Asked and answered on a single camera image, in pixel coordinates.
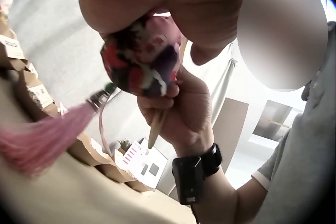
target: wooden stick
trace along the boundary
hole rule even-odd
[[[281,127],[290,128],[288,125],[284,125],[284,124],[279,123],[279,122],[274,122],[274,121],[272,121],[272,120],[269,120],[269,122],[270,122],[270,123],[273,123],[273,124],[276,124],[276,125],[278,125],[278,126],[281,126]]]
[[[181,64],[183,61],[183,56],[185,53],[187,42],[188,40],[186,38],[183,38],[181,42],[181,46],[180,46],[180,63]],[[151,149],[154,146],[156,139],[160,134],[167,111],[168,110],[156,110],[154,113],[153,121],[150,125],[150,133],[148,137],[148,148],[149,149]]]

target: small potted plant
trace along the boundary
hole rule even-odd
[[[122,154],[125,154],[128,151],[128,149],[131,147],[131,144],[128,139],[124,139],[118,142],[120,144],[118,151],[120,151]]]

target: label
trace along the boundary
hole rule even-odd
[[[36,75],[36,78],[38,78],[39,74],[37,73],[37,70],[35,69],[34,65],[32,63],[29,64],[28,70]]]
[[[42,108],[45,108],[54,102],[43,84],[30,87],[29,91],[35,93],[37,99],[39,99],[42,105]]]
[[[26,59],[20,47],[20,44],[17,40],[0,34],[0,43],[2,43],[5,46],[7,56],[9,58],[23,59],[23,60]]]
[[[123,156],[123,163],[127,169],[137,177],[144,168],[147,157],[146,149],[144,149],[137,141],[134,141]]]
[[[103,147],[96,140],[91,138],[90,142],[91,142],[92,148],[94,148],[96,152],[98,152],[100,154],[103,153]]]

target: white paper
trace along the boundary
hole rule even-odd
[[[143,139],[141,146],[145,149],[148,147],[148,140]],[[156,188],[162,177],[163,171],[167,165],[168,159],[163,156],[155,147],[148,150],[148,158],[146,160],[146,169],[140,171],[137,179],[144,185]]]
[[[58,112],[62,115],[65,115],[68,111],[66,107],[60,102],[60,107],[58,108]]]
[[[131,147],[123,156],[123,162],[126,168],[132,173],[134,177],[138,177],[139,173],[146,164],[147,155],[144,149],[137,141],[134,141]]]
[[[54,102],[43,84],[30,87],[29,91],[35,93],[42,105],[42,108],[45,108]]]
[[[23,51],[17,40],[0,34],[0,43],[5,46],[9,58],[25,60]]]
[[[36,69],[35,69],[35,67],[34,67],[34,65],[32,63],[29,64],[28,70],[30,72],[32,72],[33,74],[35,74],[36,78],[38,78],[39,74],[37,73],[37,71],[36,71]]]
[[[100,154],[103,153],[103,148],[97,141],[95,141],[93,138],[91,138],[90,142],[91,142],[92,148],[94,148],[96,150],[96,152],[98,152]]]

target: metal clip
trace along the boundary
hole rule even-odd
[[[109,94],[105,90],[100,90],[90,96],[90,98],[86,99],[88,103],[90,103],[97,112],[100,107],[103,105],[105,100],[108,98]]]

